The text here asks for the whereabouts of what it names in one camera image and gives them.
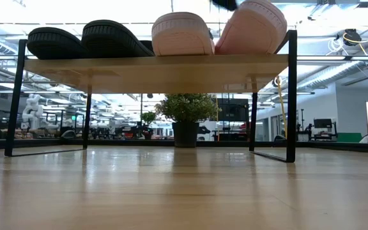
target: green leaves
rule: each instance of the green leaves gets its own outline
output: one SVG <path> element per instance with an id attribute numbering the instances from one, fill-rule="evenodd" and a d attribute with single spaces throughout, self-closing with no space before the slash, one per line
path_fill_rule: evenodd
<path id="1" fill-rule="evenodd" d="M 156 120 L 156 114 L 154 112 L 145 112 L 144 114 L 141 114 L 141 119 L 145 124 L 150 125 L 151 122 Z"/>
<path id="2" fill-rule="evenodd" d="M 196 122 L 216 119 L 218 108 L 206 93 L 167 94 L 155 106 L 157 114 L 176 122 Z"/>

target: potted plant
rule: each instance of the potted plant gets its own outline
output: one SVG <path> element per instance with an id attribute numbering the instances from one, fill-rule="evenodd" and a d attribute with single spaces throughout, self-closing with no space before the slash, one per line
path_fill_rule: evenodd
<path id="1" fill-rule="evenodd" d="M 150 128 L 151 122 L 156 120 L 156 114 L 154 112 L 145 112 L 141 114 L 141 119 L 144 121 L 143 125 L 143 135 L 146 140 L 151 140 L 153 135 L 153 130 Z"/>
<path id="2" fill-rule="evenodd" d="M 165 99 L 155 106 L 157 114 L 175 121 L 174 145 L 180 148 L 195 148 L 198 122 L 215 119 L 218 107 L 206 93 L 166 94 Z"/>

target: pink sneaker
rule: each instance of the pink sneaker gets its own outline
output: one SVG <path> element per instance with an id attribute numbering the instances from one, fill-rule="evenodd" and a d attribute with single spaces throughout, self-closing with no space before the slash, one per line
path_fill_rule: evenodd
<path id="1" fill-rule="evenodd" d="M 214 43 L 204 20 L 193 13 L 174 12 L 159 17 L 151 29 L 156 56 L 212 55 Z"/>
<path id="2" fill-rule="evenodd" d="M 268 0 L 246 0 L 228 20 L 216 54 L 273 54 L 287 25 L 283 13 Z"/>

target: wooden floor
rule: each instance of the wooden floor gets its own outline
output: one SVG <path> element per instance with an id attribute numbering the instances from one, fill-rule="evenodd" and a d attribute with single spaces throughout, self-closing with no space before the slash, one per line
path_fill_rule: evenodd
<path id="1" fill-rule="evenodd" d="M 0 229 L 365 230 L 368 153 L 298 149 L 285 164 L 246 148 L 0 151 Z"/>

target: wooden shelf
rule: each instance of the wooden shelf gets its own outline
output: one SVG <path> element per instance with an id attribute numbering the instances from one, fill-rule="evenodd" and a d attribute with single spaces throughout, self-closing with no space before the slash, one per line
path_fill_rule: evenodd
<path id="1" fill-rule="evenodd" d="M 26 60 L 25 70 L 93 93 L 256 93 L 288 55 Z"/>

